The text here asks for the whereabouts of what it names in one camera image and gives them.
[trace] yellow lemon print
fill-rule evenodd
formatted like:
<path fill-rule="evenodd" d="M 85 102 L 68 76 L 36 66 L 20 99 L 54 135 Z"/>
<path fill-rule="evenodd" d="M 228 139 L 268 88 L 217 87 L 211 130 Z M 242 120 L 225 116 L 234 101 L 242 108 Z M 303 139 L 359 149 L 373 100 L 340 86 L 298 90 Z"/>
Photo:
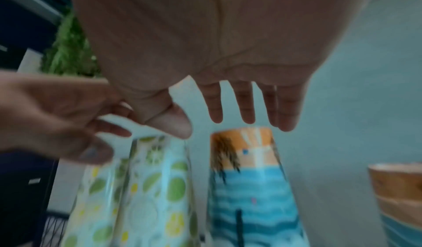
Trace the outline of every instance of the yellow lemon print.
<path fill-rule="evenodd" d="M 96 178 L 97 177 L 97 175 L 98 175 L 98 172 L 100 171 L 100 169 L 98 168 L 98 167 L 94 167 L 93 169 L 92 169 L 92 177 L 93 178 Z"/>
<path fill-rule="evenodd" d="M 138 184 L 137 183 L 134 183 L 132 186 L 131 186 L 131 192 L 132 193 L 135 193 L 135 192 L 137 192 L 138 191 Z"/>
<path fill-rule="evenodd" d="M 122 242 L 126 242 L 129 239 L 129 232 L 125 231 L 122 234 Z"/>
<path fill-rule="evenodd" d="M 176 237 L 182 233 L 184 227 L 183 213 L 172 213 L 166 223 L 166 233 L 170 237 Z"/>

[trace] wire basket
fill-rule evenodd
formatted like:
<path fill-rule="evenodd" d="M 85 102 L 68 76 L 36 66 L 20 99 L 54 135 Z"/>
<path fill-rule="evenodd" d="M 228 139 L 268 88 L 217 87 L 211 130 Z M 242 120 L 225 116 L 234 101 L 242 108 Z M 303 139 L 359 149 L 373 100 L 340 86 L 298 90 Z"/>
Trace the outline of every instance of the wire basket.
<path fill-rule="evenodd" d="M 40 221 L 33 247 L 60 247 L 68 219 L 68 214 L 47 211 Z"/>

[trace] foliage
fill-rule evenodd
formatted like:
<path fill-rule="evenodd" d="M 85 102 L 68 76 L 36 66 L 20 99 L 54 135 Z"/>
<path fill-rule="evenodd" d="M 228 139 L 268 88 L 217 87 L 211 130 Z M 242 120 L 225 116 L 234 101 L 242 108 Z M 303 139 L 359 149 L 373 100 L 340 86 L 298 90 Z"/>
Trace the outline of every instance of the foliage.
<path fill-rule="evenodd" d="M 68 11 L 51 48 L 41 60 L 41 71 L 66 76 L 101 77 L 97 59 L 73 11 Z"/>

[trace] skin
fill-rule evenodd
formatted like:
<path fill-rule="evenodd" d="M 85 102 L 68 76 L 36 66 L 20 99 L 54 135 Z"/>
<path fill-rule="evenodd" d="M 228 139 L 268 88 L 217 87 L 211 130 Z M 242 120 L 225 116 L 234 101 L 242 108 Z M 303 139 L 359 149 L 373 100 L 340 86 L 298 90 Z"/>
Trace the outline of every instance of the skin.
<path fill-rule="evenodd" d="M 252 82 L 273 126 L 297 125 L 309 81 L 368 0 L 73 0 L 103 74 L 140 123 L 192 133 L 168 88 L 191 75 L 214 122 L 228 80 L 246 123 Z"/>
<path fill-rule="evenodd" d="M 104 80 L 0 72 L 0 151 L 26 149 L 47 157 L 102 164 L 113 149 L 95 136 L 131 132 L 98 119 L 114 114 L 136 121 L 133 110 Z"/>

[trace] beach-themed paper cup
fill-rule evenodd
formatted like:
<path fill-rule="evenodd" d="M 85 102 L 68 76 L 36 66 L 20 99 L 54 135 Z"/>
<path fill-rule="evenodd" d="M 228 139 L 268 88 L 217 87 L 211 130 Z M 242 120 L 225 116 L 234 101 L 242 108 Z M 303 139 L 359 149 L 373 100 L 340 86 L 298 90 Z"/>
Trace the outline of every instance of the beach-themed paper cup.
<path fill-rule="evenodd" d="M 309 247 L 271 129 L 211 135 L 206 245 Z"/>
<path fill-rule="evenodd" d="M 86 168 L 61 247 L 110 246 L 128 161 Z"/>
<path fill-rule="evenodd" d="M 422 247 L 422 163 L 369 167 L 390 247 Z"/>
<path fill-rule="evenodd" d="M 188 151 L 183 140 L 133 141 L 113 247 L 199 247 Z"/>

